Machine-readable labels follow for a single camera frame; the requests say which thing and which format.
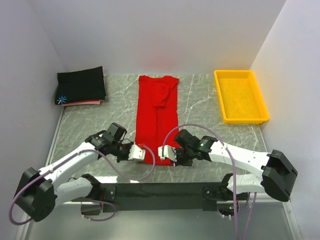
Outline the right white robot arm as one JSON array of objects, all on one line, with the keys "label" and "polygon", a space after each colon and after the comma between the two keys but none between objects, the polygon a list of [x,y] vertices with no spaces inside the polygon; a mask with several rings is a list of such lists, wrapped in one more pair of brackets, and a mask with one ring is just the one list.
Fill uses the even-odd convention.
[{"label": "right white robot arm", "polygon": [[174,141],[179,145],[177,160],[206,160],[245,170],[246,174],[227,174],[219,187],[222,198],[230,200],[236,194],[266,193],[271,198],[288,202],[298,171],[279,150],[258,152],[220,142],[217,138],[197,138],[187,130],[180,130]]}]

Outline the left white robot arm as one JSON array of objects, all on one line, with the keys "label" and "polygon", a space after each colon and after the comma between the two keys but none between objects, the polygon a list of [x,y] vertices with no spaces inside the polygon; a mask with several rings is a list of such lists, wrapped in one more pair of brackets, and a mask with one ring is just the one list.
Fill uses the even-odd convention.
[{"label": "left white robot arm", "polygon": [[134,142],[124,143],[127,131],[117,123],[107,130],[88,136],[75,150],[60,160],[39,170],[28,168],[19,181],[13,202],[31,220],[45,219],[56,206],[74,199],[102,200],[101,183],[92,175],[84,174],[69,181],[77,171],[100,158],[113,155],[117,161],[143,159],[144,151]]}]

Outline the red t shirt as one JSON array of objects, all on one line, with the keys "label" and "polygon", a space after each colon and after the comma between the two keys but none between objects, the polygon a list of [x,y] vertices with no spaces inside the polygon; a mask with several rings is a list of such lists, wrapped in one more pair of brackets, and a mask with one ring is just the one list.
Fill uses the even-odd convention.
[{"label": "red t shirt", "polygon": [[178,126],[179,79],[169,75],[141,75],[138,83],[135,143],[147,145],[152,150],[156,165],[171,166],[169,159],[160,159],[158,147],[163,145],[166,135]]}]

